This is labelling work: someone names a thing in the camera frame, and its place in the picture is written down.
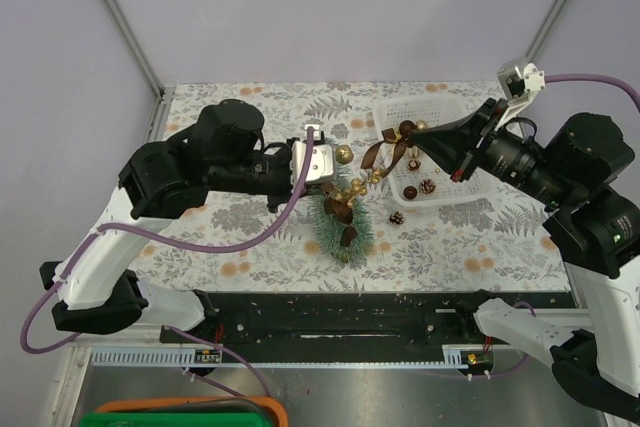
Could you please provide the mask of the brown ribbon ornaments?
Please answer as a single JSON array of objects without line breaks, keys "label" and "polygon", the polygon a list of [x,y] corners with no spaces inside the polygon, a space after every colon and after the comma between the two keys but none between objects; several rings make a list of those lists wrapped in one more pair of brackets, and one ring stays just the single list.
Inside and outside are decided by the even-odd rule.
[{"label": "brown ribbon ornaments", "polygon": [[[370,146],[362,157],[360,168],[367,174],[364,180],[354,178],[347,182],[345,187],[339,187],[335,182],[321,185],[324,194],[324,215],[338,223],[341,227],[339,235],[339,247],[350,248],[353,241],[359,236],[354,224],[354,206],[359,197],[368,193],[370,186],[379,184],[396,168],[407,151],[414,146],[410,143],[409,135],[402,135],[397,129],[388,128],[381,132],[382,139]],[[391,161],[388,165],[376,166],[382,147],[388,145],[391,153]]]}]

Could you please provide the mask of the gold glitter bauble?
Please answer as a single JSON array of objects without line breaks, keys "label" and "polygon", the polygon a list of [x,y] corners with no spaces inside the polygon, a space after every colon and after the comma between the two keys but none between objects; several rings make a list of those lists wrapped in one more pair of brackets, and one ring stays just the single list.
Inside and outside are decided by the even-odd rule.
[{"label": "gold glitter bauble", "polygon": [[347,165],[354,160],[354,153],[348,145],[339,145],[335,148],[335,159],[340,165]]}]

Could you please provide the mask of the small green christmas tree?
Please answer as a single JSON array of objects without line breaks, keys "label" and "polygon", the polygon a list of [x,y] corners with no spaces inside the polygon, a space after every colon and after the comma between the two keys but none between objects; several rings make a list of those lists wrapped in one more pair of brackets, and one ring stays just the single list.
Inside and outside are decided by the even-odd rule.
[{"label": "small green christmas tree", "polygon": [[364,178],[345,166],[312,197],[310,216],[321,252],[341,265],[362,265],[374,244],[373,226],[366,207],[372,190]]}]

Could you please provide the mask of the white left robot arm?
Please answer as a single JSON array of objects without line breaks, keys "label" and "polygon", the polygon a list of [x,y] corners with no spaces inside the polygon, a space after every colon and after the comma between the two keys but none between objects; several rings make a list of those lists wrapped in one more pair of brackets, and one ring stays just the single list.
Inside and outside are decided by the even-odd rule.
[{"label": "white left robot arm", "polygon": [[140,147],[78,250],[40,268],[44,286],[58,295],[56,329],[109,335],[148,324],[177,327],[196,342],[212,338],[217,319],[204,294],[152,285],[130,265],[150,240],[215,252],[161,234],[211,192],[264,196],[277,214],[271,227],[242,244],[248,250],[275,233],[312,185],[333,178],[333,149],[319,126],[306,125],[302,138],[266,144],[264,123],[256,107],[227,99],[204,107],[194,124],[167,140]]}]

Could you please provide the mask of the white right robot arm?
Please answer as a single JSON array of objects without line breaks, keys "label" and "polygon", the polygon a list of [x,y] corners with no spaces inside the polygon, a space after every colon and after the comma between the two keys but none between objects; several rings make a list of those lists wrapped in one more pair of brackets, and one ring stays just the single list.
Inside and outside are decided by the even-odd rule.
[{"label": "white right robot arm", "polygon": [[469,343],[506,342],[548,367],[574,400],[639,419],[639,210],[611,186],[634,160],[607,116],[578,113],[541,146],[508,130],[506,103],[490,99],[460,120],[408,134],[455,182],[483,170],[542,203],[544,228],[569,267],[588,329],[557,327],[490,297],[455,318]]}]

